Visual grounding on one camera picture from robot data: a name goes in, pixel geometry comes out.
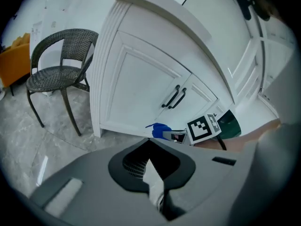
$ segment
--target orange chair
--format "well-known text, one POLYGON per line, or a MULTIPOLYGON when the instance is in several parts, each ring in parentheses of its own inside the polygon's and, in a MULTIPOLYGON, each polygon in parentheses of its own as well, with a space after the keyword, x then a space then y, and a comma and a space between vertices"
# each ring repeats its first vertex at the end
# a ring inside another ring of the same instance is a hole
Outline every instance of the orange chair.
POLYGON ((0 54, 0 78, 4 87, 10 86, 12 95, 12 84, 30 73, 29 42, 30 34, 25 33, 0 54))

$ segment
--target chair seat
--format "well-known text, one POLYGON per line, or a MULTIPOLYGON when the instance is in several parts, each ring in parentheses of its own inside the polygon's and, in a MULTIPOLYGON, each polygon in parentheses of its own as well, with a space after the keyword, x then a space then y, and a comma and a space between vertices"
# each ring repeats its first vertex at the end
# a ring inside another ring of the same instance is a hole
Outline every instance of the chair seat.
POLYGON ((72 66, 54 66, 33 74, 26 82, 28 90, 33 92, 49 92, 64 89, 74 84, 81 69, 72 66))

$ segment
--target wicker chair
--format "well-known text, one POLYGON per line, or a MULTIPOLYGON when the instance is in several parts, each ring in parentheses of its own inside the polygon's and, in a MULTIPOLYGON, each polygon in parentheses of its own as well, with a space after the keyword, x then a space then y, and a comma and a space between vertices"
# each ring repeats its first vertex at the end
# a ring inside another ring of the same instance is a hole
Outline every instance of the wicker chair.
POLYGON ((85 29, 68 29, 56 32, 46 37, 34 49, 31 58, 31 76, 26 82, 26 92, 29 104, 41 127, 44 127, 44 124, 42 123, 37 111, 33 107, 30 95, 35 92, 50 92, 60 90, 71 122, 77 134, 81 136, 71 111, 66 88, 69 86, 75 86, 78 88, 86 88, 86 90, 89 91, 89 84, 86 79, 86 71, 92 62, 93 55, 87 61, 86 58, 91 44, 94 46, 96 45, 97 37, 98 34, 94 31, 85 29), (64 39, 64 41, 60 65, 46 68, 37 71, 35 74, 32 74, 33 68, 38 69, 38 62, 42 53, 52 44, 62 39, 64 39), (63 59, 75 59, 82 61, 81 68, 63 66, 63 59), (86 86, 80 84, 80 82, 83 80, 85 80, 86 86))

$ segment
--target black handle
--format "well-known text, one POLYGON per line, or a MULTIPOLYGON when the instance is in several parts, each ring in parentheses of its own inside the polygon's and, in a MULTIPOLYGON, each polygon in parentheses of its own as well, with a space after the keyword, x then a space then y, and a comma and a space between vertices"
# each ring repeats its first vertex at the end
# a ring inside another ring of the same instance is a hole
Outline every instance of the black handle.
POLYGON ((179 88, 180 88, 181 86, 180 85, 177 85, 176 87, 175 87, 175 89, 177 90, 177 92, 174 94, 174 96, 169 100, 169 102, 167 103, 167 105, 165 105, 165 104, 163 104, 162 105, 162 107, 164 108, 164 107, 168 107, 169 105, 170 105, 170 103, 172 103, 173 101, 174 101, 174 99, 177 97, 177 95, 179 94, 179 88))
POLYGON ((177 103, 175 103, 174 106, 169 106, 168 107, 169 109, 175 109, 178 106, 178 104, 184 99, 184 97, 186 95, 186 90, 187 90, 186 88, 182 89, 182 92, 183 92, 182 97, 177 101, 177 103))

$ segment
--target green object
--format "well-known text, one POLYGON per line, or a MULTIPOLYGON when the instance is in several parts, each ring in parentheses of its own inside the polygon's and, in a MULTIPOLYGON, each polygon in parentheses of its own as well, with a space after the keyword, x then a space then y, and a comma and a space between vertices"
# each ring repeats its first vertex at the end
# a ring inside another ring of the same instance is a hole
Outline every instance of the green object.
POLYGON ((219 134, 221 139, 225 140, 241 135, 239 123, 230 110, 228 110, 217 122, 222 130, 219 134))

